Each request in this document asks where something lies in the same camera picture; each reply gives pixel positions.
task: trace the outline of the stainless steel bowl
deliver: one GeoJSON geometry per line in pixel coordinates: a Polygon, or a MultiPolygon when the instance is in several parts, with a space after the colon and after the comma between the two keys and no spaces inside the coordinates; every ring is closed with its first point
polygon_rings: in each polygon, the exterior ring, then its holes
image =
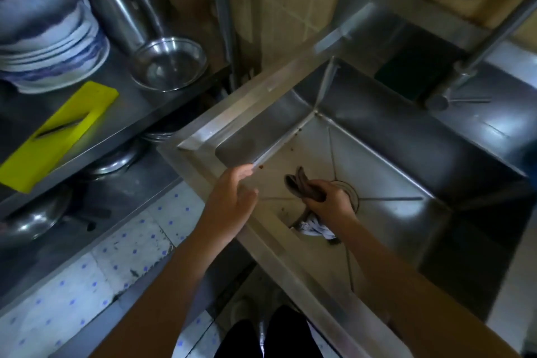
{"type": "Polygon", "coordinates": [[[0,222],[0,249],[26,245],[59,221],[71,203],[72,189],[54,188],[0,222]]]}
{"type": "Polygon", "coordinates": [[[100,180],[120,171],[126,171],[143,152],[138,139],[124,143],[116,150],[94,161],[81,172],[84,180],[100,180]]]}
{"type": "Polygon", "coordinates": [[[196,81],[207,69],[205,51],[188,38],[164,37],[141,47],[129,60],[134,80],[152,91],[175,91],[196,81]]]}

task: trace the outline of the black pants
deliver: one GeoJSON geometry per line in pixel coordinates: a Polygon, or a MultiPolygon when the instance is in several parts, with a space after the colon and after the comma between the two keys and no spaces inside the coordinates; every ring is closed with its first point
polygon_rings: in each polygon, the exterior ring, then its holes
{"type": "MultiPolygon", "coordinates": [[[[288,306],[272,316],[265,336],[265,358],[304,356],[322,358],[305,317],[288,306]]],[[[259,339],[248,320],[239,321],[227,333],[214,358],[263,358],[259,339]]]]}

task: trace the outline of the sink drain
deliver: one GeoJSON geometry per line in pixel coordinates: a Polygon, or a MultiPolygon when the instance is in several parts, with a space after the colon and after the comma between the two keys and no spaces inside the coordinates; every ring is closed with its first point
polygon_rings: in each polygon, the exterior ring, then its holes
{"type": "Polygon", "coordinates": [[[358,208],[360,207],[360,198],[358,197],[358,193],[353,188],[352,185],[349,183],[345,183],[345,181],[339,181],[334,180],[332,181],[332,184],[339,187],[343,191],[345,191],[348,195],[348,198],[351,200],[352,209],[354,210],[354,213],[358,212],[358,208]]]}

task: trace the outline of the yellow cutting board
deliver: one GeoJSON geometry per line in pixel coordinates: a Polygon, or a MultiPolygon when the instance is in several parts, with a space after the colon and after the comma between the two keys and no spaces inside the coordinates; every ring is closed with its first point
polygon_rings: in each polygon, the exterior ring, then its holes
{"type": "Polygon", "coordinates": [[[4,161],[0,166],[0,182],[14,190],[30,192],[118,96],[114,88],[86,82],[4,161]],[[34,139],[38,133],[80,119],[84,114],[87,116],[78,125],[34,139]]]}

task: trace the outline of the forearm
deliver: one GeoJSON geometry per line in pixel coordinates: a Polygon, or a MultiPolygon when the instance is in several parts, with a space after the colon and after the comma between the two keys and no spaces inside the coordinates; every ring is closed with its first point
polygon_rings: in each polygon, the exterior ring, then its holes
{"type": "Polygon", "coordinates": [[[518,357],[497,334],[391,253],[355,219],[339,224],[336,231],[417,358],[518,357]]]}
{"type": "Polygon", "coordinates": [[[194,230],[92,358],[169,358],[198,284],[223,245],[194,230]]]}

